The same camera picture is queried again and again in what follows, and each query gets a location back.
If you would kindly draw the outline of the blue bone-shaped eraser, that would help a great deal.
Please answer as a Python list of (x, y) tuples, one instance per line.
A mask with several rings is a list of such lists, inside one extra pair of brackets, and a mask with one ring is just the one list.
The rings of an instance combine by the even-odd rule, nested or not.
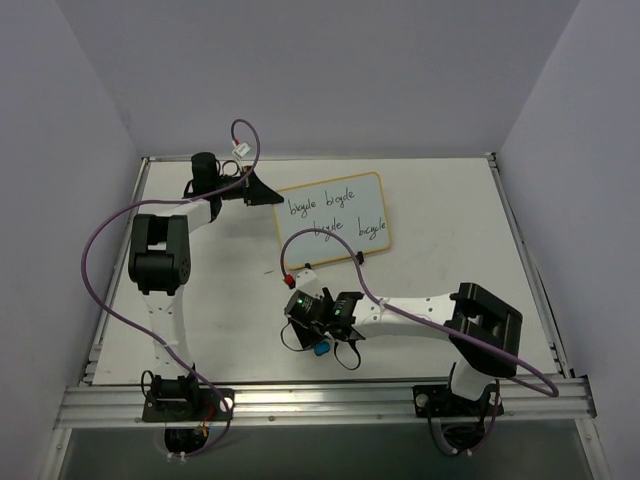
[(331, 349), (331, 346), (329, 344), (329, 342), (327, 340), (323, 340), (319, 343), (317, 343), (314, 347), (313, 347), (313, 352), (316, 356), (320, 357), (323, 356), (325, 354), (327, 354)]

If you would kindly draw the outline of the yellow framed whiteboard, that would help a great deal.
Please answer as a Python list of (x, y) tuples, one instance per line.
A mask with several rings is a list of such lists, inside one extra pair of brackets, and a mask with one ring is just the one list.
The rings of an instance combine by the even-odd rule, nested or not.
[(285, 267), (299, 269), (348, 257), (348, 249), (371, 254), (391, 246), (391, 227), (381, 177), (376, 172), (285, 188), (274, 207), (279, 240), (288, 243)]

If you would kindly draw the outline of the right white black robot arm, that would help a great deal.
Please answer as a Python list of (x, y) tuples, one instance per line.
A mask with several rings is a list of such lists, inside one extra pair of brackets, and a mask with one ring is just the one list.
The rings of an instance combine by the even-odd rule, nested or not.
[(382, 336), (423, 337), (450, 342), (460, 354), (444, 400), (455, 412), (475, 406), (488, 385), (517, 373), (522, 314), (475, 283), (456, 292), (424, 298), (382, 298), (361, 292), (296, 290), (284, 308), (285, 317), (310, 342), (331, 338), (351, 348), (358, 341)]

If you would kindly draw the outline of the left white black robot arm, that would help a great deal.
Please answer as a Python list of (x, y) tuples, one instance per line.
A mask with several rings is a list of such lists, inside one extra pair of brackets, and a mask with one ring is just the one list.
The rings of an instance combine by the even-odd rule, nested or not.
[(190, 234), (216, 220), (225, 200), (241, 199), (247, 206), (284, 202), (248, 167), (225, 174), (212, 153), (193, 155), (191, 170), (183, 204), (163, 214), (134, 217), (128, 261), (128, 274), (142, 294), (154, 343), (149, 396), (165, 402), (179, 419), (194, 417), (202, 405), (183, 310), (184, 287), (191, 275)]

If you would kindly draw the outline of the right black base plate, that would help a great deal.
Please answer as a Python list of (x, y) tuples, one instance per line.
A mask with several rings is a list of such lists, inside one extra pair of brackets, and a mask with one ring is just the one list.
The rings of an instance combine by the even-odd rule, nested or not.
[(499, 400), (495, 405), (496, 385), (484, 389), (479, 400), (468, 400), (452, 393), (445, 384), (414, 385), (412, 395), (415, 415), (418, 418), (488, 418), (502, 416), (504, 407)]

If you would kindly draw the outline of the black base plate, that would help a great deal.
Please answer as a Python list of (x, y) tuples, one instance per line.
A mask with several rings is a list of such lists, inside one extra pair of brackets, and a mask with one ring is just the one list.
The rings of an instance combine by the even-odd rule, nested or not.
[(479, 400), (468, 400), (452, 393), (445, 384), (414, 385), (412, 395), (415, 415), (418, 418), (488, 418), (502, 416), (504, 407), (499, 400), (495, 405), (496, 385), (484, 389)]
[(143, 404), (142, 421), (180, 423), (227, 421), (233, 418), (235, 392), (223, 388), (221, 395), (210, 388), (198, 390), (149, 390)]

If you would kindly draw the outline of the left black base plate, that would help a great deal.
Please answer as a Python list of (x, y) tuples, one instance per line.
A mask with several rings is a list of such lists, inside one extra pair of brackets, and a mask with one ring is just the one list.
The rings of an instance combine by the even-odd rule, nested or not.
[(223, 388), (221, 395), (210, 388), (198, 390), (149, 390), (143, 404), (142, 421), (180, 423), (227, 421), (233, 418), (235, 392)]

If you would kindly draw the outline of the aluminium front rail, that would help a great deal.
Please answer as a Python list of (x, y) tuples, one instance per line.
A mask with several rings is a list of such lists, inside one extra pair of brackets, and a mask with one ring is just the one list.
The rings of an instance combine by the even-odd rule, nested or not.
[[(233, 427), (422, 423), (409, 382), (234, 385)], [(596, 416), (584, 379), (558, 379), (560, 395), (546, 397), (505, 382), (501, 421), (577, 420)], [(143, 397), (135, 386), (69, 388), (54, 426), (152, 428), (142, 420)]]

